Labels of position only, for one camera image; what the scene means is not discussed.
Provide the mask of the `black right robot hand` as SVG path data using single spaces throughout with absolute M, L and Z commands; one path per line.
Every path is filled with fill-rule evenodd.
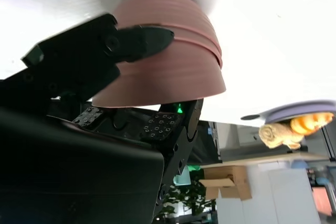
M 151 223 L 197 138 L 203 100 L 163 102 L 133 140 L 98 132 L 116 109 L 74 113 L 166 49 L 159 26 L 103 14 L 37 43 L 1 81 L 1 223 Z

